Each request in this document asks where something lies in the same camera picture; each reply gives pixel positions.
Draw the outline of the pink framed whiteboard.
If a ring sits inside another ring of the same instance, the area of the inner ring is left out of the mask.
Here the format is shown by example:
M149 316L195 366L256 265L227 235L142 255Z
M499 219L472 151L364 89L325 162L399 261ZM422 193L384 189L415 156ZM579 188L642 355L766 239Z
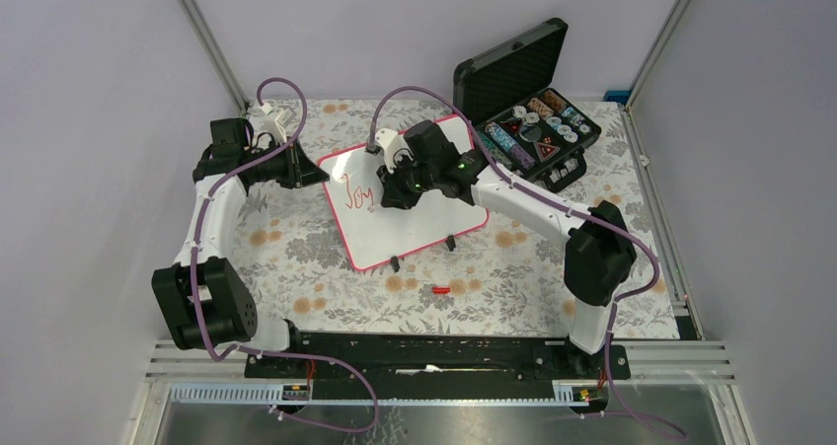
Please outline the pink framed whiteboard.
M382 165L383 155L368 152L363 144L318 161L330 175L324 191L354 269L377 267L488 223L485 208L447 198L438 190L423 194L410 210L382 207L383 188L376 176Z

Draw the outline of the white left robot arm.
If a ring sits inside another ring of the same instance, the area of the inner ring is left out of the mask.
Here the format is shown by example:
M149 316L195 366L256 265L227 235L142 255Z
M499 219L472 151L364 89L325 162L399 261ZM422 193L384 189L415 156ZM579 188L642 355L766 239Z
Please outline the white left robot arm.
M268 182L302 188L329 178L286 125L283 115L262 130L240 117L210 123L211 142L192 171L196 200L186 240L173 264L155 270L151 280L181 350L209 350L257 335L256 302L229 260L249 190Z

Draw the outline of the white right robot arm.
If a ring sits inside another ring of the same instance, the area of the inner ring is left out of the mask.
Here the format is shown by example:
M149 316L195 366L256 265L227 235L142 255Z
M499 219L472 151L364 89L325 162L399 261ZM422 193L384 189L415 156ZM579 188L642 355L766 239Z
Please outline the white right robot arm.
M614 311L614 293L637 259L620 210L602 202L570 202L500 166L482 146L462 152L439 124L425 120L407 131L381 128L372 138L384 164L377 176L381 204L409 210L426 193L479 206L521 222L564 249L564 284L575 299L566 363L589 378L605 364L602 347Z

